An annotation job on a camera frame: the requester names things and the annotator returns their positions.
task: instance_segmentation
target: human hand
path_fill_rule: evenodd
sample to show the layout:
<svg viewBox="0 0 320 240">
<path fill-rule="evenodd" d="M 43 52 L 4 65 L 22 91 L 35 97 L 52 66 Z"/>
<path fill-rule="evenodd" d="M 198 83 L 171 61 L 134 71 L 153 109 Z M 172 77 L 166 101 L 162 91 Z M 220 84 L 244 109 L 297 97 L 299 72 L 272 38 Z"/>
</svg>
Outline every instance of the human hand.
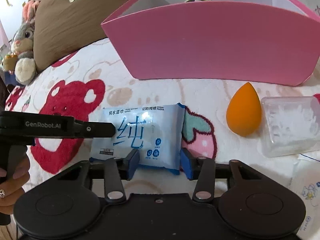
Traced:
<svg viewBox="0 0 320 240">
<path fill-rule="evenodd" d="M 0 212 L 3 214 L 13 214 L 13 207 L 17 199 L 24 194 L 22 186 L 30 178 L 30 161 L 26 156 L 16 167 L 12 178 L 0 184 L 0 190 L 4 191 L 4 197 L 0 197 Z M 0 177 L 5 177 L 7 172 L 0 168 Z"/>
</svg>

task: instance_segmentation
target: blue and white wet wipes pack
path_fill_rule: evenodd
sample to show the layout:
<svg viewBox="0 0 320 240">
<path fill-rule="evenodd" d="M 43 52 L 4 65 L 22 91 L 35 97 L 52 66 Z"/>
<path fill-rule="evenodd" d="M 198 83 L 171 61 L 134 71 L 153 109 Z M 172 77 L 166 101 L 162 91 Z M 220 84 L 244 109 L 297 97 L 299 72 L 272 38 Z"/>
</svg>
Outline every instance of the blue and white wet wipes pack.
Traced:
<svg viewBox="0 0 320 240">
<path fill-rule="evenodd" d="M 185 107 L 181 104 L 142 108 L 104 108 L 100 122 L 116 127 L 112 138 L 94 138 L 90 157 L 124 158 L 140 152 L 140 164 L 179 170 L 181 131 Z"/>
</svg>

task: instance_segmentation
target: plush toy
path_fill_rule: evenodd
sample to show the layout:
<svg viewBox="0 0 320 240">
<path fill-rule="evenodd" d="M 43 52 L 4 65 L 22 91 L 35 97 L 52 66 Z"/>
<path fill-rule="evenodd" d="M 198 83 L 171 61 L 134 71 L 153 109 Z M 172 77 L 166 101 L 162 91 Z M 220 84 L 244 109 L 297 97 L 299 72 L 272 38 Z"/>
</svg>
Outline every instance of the plush toy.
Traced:
<svg viewBox="0 0 320 240">
<path fill-rule="evenodd" d="M 33 59 L 34 21 L 23 23 L 15 34 L 11 55 L 3 60 L 4 71 L 15 74 L 17 82 L 28 85 L 36 75 L 36 62 Z"/>
</svg>

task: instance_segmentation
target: ring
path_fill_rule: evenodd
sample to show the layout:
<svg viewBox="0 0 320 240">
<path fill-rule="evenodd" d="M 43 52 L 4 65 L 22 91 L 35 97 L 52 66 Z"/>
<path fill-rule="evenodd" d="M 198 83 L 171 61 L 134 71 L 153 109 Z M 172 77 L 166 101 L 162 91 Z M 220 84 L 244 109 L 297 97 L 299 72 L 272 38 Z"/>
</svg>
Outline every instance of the ring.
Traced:
<svg viewBox="0 0 320 240">
<path fill-rule="evenodd" d="M 5 197 L 4 190 L 3 190 L 3 189 L 0 189 L 0 198 L 3 198 L 3 197 Z"/>
</svg>

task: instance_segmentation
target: transparent plastic box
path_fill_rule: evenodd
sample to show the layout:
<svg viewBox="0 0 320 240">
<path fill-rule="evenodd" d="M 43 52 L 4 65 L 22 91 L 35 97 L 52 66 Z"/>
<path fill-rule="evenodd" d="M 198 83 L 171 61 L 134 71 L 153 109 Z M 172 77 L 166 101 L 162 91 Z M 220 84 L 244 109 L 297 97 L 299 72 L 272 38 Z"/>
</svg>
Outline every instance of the transparent plastic box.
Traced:
<svg viewBox="0 0 320 240">
<path fill-rule="evenodd" d="M 267 157 L 320 150 L 320 103 L 311 97 L 266 97 L 262 153 Z"/>
</svg>

